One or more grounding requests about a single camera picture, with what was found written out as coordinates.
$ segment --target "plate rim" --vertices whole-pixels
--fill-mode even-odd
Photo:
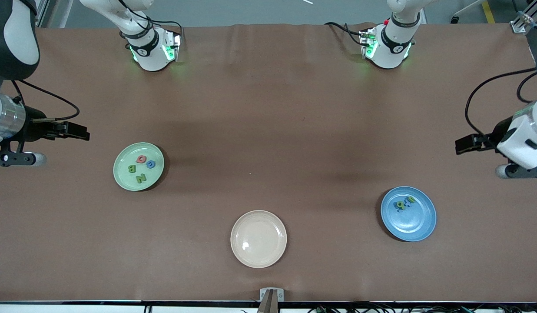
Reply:
[[[282,253],[280,253],[280,255],[278,255],[278,257],[275,258],[275,261],[273,261],[272,263],[269,263],[268,265],[265,265],[265,266],[252,266],[252,265],[244,263],[243,260],[241,258],[239,258],[237,253],[235,253],[235,245],[233,243],[233,234],[234,234],[235,228],[236,228],[236,226],[237,226],[237,224],[238,224],[238,222],[240,220],[245,218],[245,216],[248,216],[250,214],[260,213],[260,212],[268,213],[271,216],[274,216],[280,222],[280,224],[282,225],[282,230],[283,230],[282,233],[284,234],[284,249],[282,249]],[[284,222],[282,222],[282,220],[278,216],[276,216],[276,214],[274,214],[273,212],[269,212],[267,210],[251,210],[249,212],[246,212],[246,213],[242,214],[237,220],[235,220],[235,223],[234,223],[234,225],[232,227],[232,231],[230,232],[230,247],[232,249],[232,253],[234,254],[235,258],[237,258],[238,261],[240,263],[242,263],[243,265],[245,265],[247,267],[251,267],[252,269],[265,269],[266,267],[270,267],[270,266],[274,265],[284,255],[284,252],[286,251],[286,248],[288,247],[288,232],[286,230],[286,226],[284,225]]]
[[[127,191],[141,191],[141,190],[146,190],[147,188],[151,188],[151,186],[153,186],[156,182],[158,182],[158,180],[160,179],[157,178],[150,186],[147,186],[145,188],[141,188],[141,189],[136,189],[136,190],[133,190],[133,189],[129,189],[129,188],[126,188],[125,186],[122,186],[122,184],[120,183],[120,181],[118,181],[118,176],[116,176],[116,164],[118,163],[118,159],[120,158],[120,156],[122,155],[122,153],[124,153],[126,150],[130,150],[130,148],[132,148],[133,146],[135,145],[141,145],[141,144],[145,144],[145,145],[149,145],[153,148],[153,150],[156,150],[158,151],[158,153],[162,156],[162,171],[161,173],[164,172],[164,165],[165,165],[165,157],[164,157],[164,154],[162,153],[161,149],[159,147],[157,147],[155,144],[152,144],[152,143],[148,143],[148,142],[145,142],[145,141],[141,141],[141,142],[138,142],[138,143],[133,143],[131,145],[128,145],[127,147],[125,147],[124,149],[122,149],[122,151],[120,151],[120,153],[118,153],[118,155],[116,156],[116,159],[114,159],[114,164],[112,166],[112,176],[114,176],[114,180],[116,181],[116,183],[118,184],[118,186],[122,187],[124,190],[127,190]]]
[[[432,221],[432,227],[430,228],[429,230],[429,233],[426,234],[423,238],[420,238],[420,239],[417,239],[417,240],[411,240],[411,239],[405,239],[405,238],[401,238],[401,236],[398,236],[396,235],[390,228],[391,226],[387,224],[387,222],[385,222],[385,218],[384,218],[384,200],[386,199],[386,197],[391,194],[394,190],[398,190],[400,188],[408,188],[408,189],[411,189],[411,190],[415,190],[415,191],[418,191],[420,192],[421,194],[423,194],[423,196],[425,196],[425,198],[427,198],[427,200],[429,200],[429,202],[431,203],[431,206],[432,206],[432,210],[434,211],[434,216],[433,216],[433,221]],[[427,196],[427,194],[425,194],[423,191],[419,190],[418,188],[415,188],[415,187],[412,187],[412,186],[397,186],[397,187],[394,187],[392,188],[391,190],[389,190],[385,195],[384,197],[382,198],[382,201],[380,203],[380,218],[382,220],[382,223],[384,224],[384,226],[386,227],[386,229],[388,230],[388,232],[390,232],[393,236],[395,236],[396,238],[400,239],[400,240],[403,240],[403,241],[406,241],[406,242],[417,242],[417,241],[421,241],[421,240],[425,240],[428,238],[428,236],[431,236],[431,234],[434,232],[435,230],[435,227],[437,226],[437,209],[435,208],[435,204],[433,203],[433,201],[431,200],[431,198],[429,198],[429,196]]]

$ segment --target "table surface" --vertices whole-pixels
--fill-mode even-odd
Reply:
[[[454,152],[472,132],[472,89],[534,65],[506,24],[423,25],[393,70],[328,26],[189,28],[179,62],[157,73],[117,30],[37,34],[29,81],[78,104],[91,140],[29,143],[45,166],[0,168],[0,300],[248,300],[277,286],[290,301],[537,301],[537,180],[498,179],[492,151]],[[521,79],[479,91],[475,124],[520,109]],[[70,113],[22,92],[49,117]],[[537,81],[523,93],[537,97]],[[112,165],[140,141],[163,149],[167,172],[128,192]],[[404,185],[437,208],[421,242],[380,221],[383,195]],[[267,269],[230,248],[250,210],[288,232]]]

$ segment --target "blue plate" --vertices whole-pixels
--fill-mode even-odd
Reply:
[[[409,186],[396,187],[384,196],[380,216],[386,228],[405,241],[423,240],[437,225],[437,212],[431,199]]]

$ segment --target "plate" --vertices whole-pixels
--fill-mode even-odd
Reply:
[[[276,263],[288,242],[284,224],[278,216],[264,210],[242,215],[235,222],[230,244],[235,257],[254,269]]]
[[[390,190],[382,200],[380,215],[386,228],[404,241],[423,240],[437,225],[437,212],[431,199],[409,186]]]
[[[159,180],[164,165],[164,156],[157,146],[132,144],[123,149],[114,161],[114,180],[125,190],[146,190]]]

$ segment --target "yellow floor tape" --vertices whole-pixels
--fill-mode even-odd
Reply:
[[[491,12],[491,7],[489,6],[489,2],[485,1],[481,3],[483,6],[483,10],[485,11],[485,17],[487,18],[487,23],[494,24],[494,16],[493,12]]]

